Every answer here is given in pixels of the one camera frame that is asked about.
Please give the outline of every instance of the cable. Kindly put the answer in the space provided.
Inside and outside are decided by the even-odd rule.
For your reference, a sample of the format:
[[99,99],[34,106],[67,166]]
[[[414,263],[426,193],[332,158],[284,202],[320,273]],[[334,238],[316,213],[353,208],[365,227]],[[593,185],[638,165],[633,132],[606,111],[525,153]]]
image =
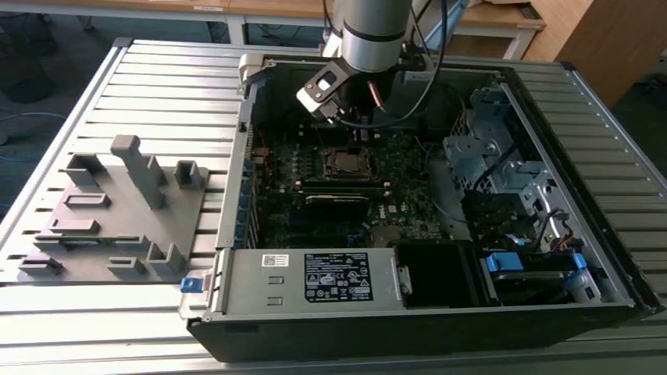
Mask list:
[[436,201],[432,201],[432,202],[433,202],[433,206],[437,208],[437,211],[440,211],[444,216],[446,216],[453,221],[457,221],[458,223],[468,225],[468,222],[465,220],[456,219],[444,209],[441,209],[441,207],[437,205]]
[[296,28],[296,30],[293,31],[293,34],[292,34],[292,37],[289,38],[289,40],[294,39],[296,34],[298,34],[298,31],[301,31],[301,26],[298,26],[298,27]]
[[428,93],[430,92],[430,88],[433,86],[433,83],[437,80],[437,76],[440,75],[440,65],[441,65],[441,60],[445,56],[445,41],[446,41],[446,0],[441,0],[441,44],[440,44],[440,53],[437,55],[437,64],[436,64],[436,71],[433,72],[433,75],[430,77],[430,80],[428,81],[426,88],[424,89],[424,92],[421,93],[421,96],[418,100],[416,100],[414,106],[409,110],[402,117],[398,119],[390,120],[385,123],[374,123],[374,124],[361,124],[361,123],[352,123],[348,120],[340,119],[338,122],[342,125],[346,125],[348,127],[356,127],[358,129],[384,129],[386,127],[393,127],[398,125],[402,121],[405,121],[408,118],[412,117],[414,112],[417,111],[418,107],[421,106],[421,103],[424,102],[425,97],[428,96]]
[[557,207],[553,208],[544,216],[544,219],[541,220],[540,223],[540,228],[537,229],[537,235],[534,236],[534,244],[532,245],[532,251],[536,252],[540,249],[540,242],[541,238],[544,237],[544,232],[545,232],[545,226],[549,223],[550,217],[556,213],[564,213],[562,209],[558,209]]
[[412,7],[409,7],[409,14],[412,14],[412,21],[414,22],[414,28],[412,29],[412,35],[414,33],[414,30],[416,30],[416,35],[418,36],[418,41],[421,42],[421,49],[424,50],[424,54],[428,56],[428,59],[429,59],[430,58],[430,51],[428,51],[426,40],[424,38],[424,34],[421,33],[421,28],[418,27],[418,24],[417,24],[417,22],[418,22],[417,16],[414,16],[414,9]]
[[564,220],[560,221],[560,225],[566,230],[566,235],[562,236],[562,238],[560,239],[558,243],[554,244],[554,247],[550,249],[550,251],[553,251],[553,250],[562,251],[564,246],[569,243],[569,241],[572,241],[572,238],[573,238],[572,228],[569,227],[569,225],[566,225]]
[[329,9],[326,6],[326,0],[321,0],[321,7],[324,8],[324,27],[326,27],[326,22],[330,28],[333,28],[333,23],[330,21]]
[[418,15],[413,18],[414,21],[414,27],[412,28],[412,33],[409,34],[409,41],[414,40],[414,31],[418,28],[418,21],[421,21],[421,17],[424,17],[424,14],[426,13],[426,9],[430,6],[432,0],[428,0],[426,3],[424,4],[424,7],[418,11]]
[[25,112],[25,113],[13,113],[5,110],[1,110],[0,112],[10,113],[11,115],[2,117],[0,121],[14,119],[17,117],[54,117],[61,120],[66,120],[66,117],[62,115],[58,115],[57,113],[49,113],[49,112]]
[[[368,81],[368,89],[370,90],[370,96],[373,97],[373,102],[374,102],[374,106],[377,107],[377,109],[380,111],[382,111],[382,113],[386,116],[393,117],[394,119],[401,118],[402,115],[398,115],[398,114],[389,112],[386,110],[386,107],[384,106],[382,97],[378,94],[377,85],[370,80]],[[424,116],[425,114],[426,114],[425,111],[420,111],[420,112],[413,113],[412,116]]]
[[3,160],[5,162],[35,162],[41,158],[30,158],[30,159],[14,159],[14,158],[7,158],[6,156],[0,156],[0,160]]
[[421,149],[421,151],[424,151],[425,153],[428,153],[426,149],[424,148],[424,145],[421,144],[421,141],[418,141],[418,137],[414,136],[414,141],[416,141],[416,144],[418,145],[418,148]]
[[509,157],[509,155],[516,151],[517,149],[517,144],[512,144],[512,146],[504,151],[504,153],[500,155],[497,158],[496,162],[490,165],[490,167],[481,173],[481,176],[478,176],[477,180],[472,184],[472,188],[469,190],[474,191],[477,190],[478,184],[481,184],[481,181],[484,181],[488,176],[490,176],[490,173],[496,171],[496,169],[500,167],[500,164],[502,164]]
[[428,148],[428,151],[426,151],[426,157],[424,158],[424,172],[426,172],[428,170],[428,158],[430,158],[430,151],[433,151],[433,148],[436,146],[432,145],[429,148]]

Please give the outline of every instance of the gray fixture peg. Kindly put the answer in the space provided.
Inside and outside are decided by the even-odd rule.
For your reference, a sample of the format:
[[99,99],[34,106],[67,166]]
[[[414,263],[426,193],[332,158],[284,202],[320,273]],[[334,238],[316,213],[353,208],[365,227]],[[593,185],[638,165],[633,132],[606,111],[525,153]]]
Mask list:
[[135,135],[118,134],[111,142],[111,154],[122,159],[126,173],[150,209],[163,204],[159,191],[159,177],[150,172],[145,158],[138,152],[139,139]]

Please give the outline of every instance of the blue cable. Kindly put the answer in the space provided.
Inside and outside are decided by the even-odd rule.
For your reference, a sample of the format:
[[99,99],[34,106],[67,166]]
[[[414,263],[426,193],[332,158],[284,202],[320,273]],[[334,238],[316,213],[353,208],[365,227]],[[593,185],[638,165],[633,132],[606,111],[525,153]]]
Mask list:
[[13,119],[15,117],[29,117],[29,116],[33,116],[33,117],[54,117],[57,119],[61,119],[62,121],[66,120],[66,117],[62,116],[62,115],[58,115],[57,113],[49,113],[49,112],[25,112],[25,113],[15,113],[15,114],[11,114],[10,116],[2,117],[0,119],[0,121],[9,120],[9,119]]
[[0,156],[0,160],[3,160],[5,162],[35,162],[41,158],[30,158],[30,159],[14,159],[14,158],[7,158],[6,156]]
[[[17,117],[29,117],[29,116],[33,116],[33,117],[54,117],[57,119],[61,119],[62,121],[66,120],[65,116],[58,115],[57,113],[49,113],[49,112],[13,113],[13,112],[5,111],[5,110],[0,110],[0,112],[10,113],[9,116],[2,117],[0,119],[0,122],[3,121],[3,120],[14,119]],[[6,156],[0,156],[0,160],[3,160],[5,162],[18,162],[18,163],[22,163],[22,162],[35,162],[39,159],[41,158],[17,159],[17,158],[7,158]]]

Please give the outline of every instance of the sticker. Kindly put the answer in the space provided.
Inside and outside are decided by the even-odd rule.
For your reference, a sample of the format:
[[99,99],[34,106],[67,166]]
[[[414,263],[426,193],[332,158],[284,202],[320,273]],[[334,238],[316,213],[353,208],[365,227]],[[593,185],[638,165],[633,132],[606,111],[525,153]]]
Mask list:
[[262,267],[286,267],[289,266],[289,255],[263,254],[261,256]]
[[218,6],[193,6],[194,10],[205,10],[207,12],[221,12],[221,8]]
[[373,300],[366,252],[305,254],[302,261],[308,302]]

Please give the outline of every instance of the wires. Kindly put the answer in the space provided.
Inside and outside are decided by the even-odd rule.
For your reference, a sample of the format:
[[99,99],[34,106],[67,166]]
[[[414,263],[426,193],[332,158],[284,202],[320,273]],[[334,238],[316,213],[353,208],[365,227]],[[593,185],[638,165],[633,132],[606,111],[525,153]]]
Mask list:
[[481,173],[481,176],[478,176],[477,180],[472,184],[472,188],[469,190],[474,191],[477,190],[478,184],[490,176],[490,173],[496,171],[496,169],[500,167],[500,164],[502,164],[509,157],[509,155],[516,151],[517,149],[517,144],[512,144],[509,148],[504,151],[504,153],[500,155],[497,158],[496,162],[490,165],[490,167]]
[[[398,119],[401,117],[401,115],[397,115],[396,113],[392,113],[386,110],[386,107],[384,106],[382,97],[378,94],[377,85],[370,80],[368,81],[368,89],[370,90],[370,96],[373,97],[373,102],[374,102],[374,106],[377,107],[377,109],[380,111],[382,111],[382,113],[386,116]],[[422,115],[424,115],[424,112],[417,112],[417,113],[412,114],[412,116],[422,116]]]
[[428,154],[428,151],[424,148],[424,145],[421,144],[421,141],[418,141],[418,137],[417,136],[414,136],[414,141],[416,141],[416,145],[418,146],[418,148],[421,149],[421,151],[424,151]]
[[465,225],[468,225],[468,222],[465,220],[461,220],[461,219],[456,219],[444,209],[441,209],[441,207],[437,205],[437,202],[436,201],[432,201],[433,202],[433,206],[437,208],[437,211],[440,211],[440,213],[446,216],[449,219],[452,219],[453,221],[457,221],[458,223],[462,223]]
[[421,42],[421,48],[424,50],[424,54],[428,56],[428,59],[430,59],[430,51],[428,51],[426,40],[424,38],[424,34],[421,33],[421,28],[418,27],[417,16],[414,16],[414,9],[412,7],[409,7],[409,14],[412,14],[412,22],[414,23],[414,28],[412,29],[412,37],[410,38],[413,38],[413,34],[414,34],[414,30],[416,30],[416,35],[418,36],[418,41]]
[[374,123],[374,124],[366,125],[366,124],[353,123],[348,120],[340,119],[338,122],[341,124],[346,125],[348,127],[354,127],[358,129],[384,129],[386,127],[393,127],[393,126],[398,125],[402,121],[405,121],[406,119],[409,119],[412,117],[414,112],[418,110],[418,107],[421,106],[421,103],[424,102],[424,99],[426,98],[426,96],[430,92],[430,88],[433,86],[433,83],[436,82],[437,77],[440,75],[440,65],[441,65],[441,60],[445,56],[445,44],[446,44],[445,43],[445,41],[446,41],[446,0],[441,0],[441,23],[442,23],[441,24],[441,44],[440,44],[440,53],[437,54],[437,64],[434,67],[434,72],[433,72],[433,75],[430,77],[430,80],[428,81],[426,88],[424,89],[421,96],[416,100],[414,106],[412,107],[409,112],[405,113],[405,115],[402,115],[400,118],[390,120],[385,123]]
[[428,0],[426,3],[424,4],[424,7],[418,11],[418,14],[416,15],[416,17],[412,18],[412,21],[414,22],[414,27],[412,28],[412,33],[409,34],[409,41],[414,40],[414,32],[418,29],[418,22],[421,21],[421,17],[424,17],[424,14],[426,13],[426,9],[430,6],[430,3],[432,3],[432,0]]
[[560,239],[558,243],[554,244],[554,247],[550,249],[550,251],[553,250],[558,250],[558,251],[562,251],[565,249],[565,246],[566,244],[572,241],[573,239],[573,231],[572,231],[572,228],[569,227],[569,225],[566,225],[565,221],[561,220],[560,221],[560,225],[562,226],[562,228],[566,230],[566,235],[562,236],[562,238]]
[[430,151],[433,151],[433,148],[436,148],[436,145],[432,145],[426,151],[426,157],[424,158],[424,172],[428,171],[428,159],[430,158]]
[[545,232],[545,226],[549,223],[550,218],[554,216],[557,213],[564,213],[562,209],[558,209],[557,207],[553,208],[544,216],[544,219],[541,220],[540,227],[537,229],[537,235],[534,236],[534,244],[532,245],[532,251],[536,252],[540,249],[540,242],[541,238],[544,237],[544,232]]

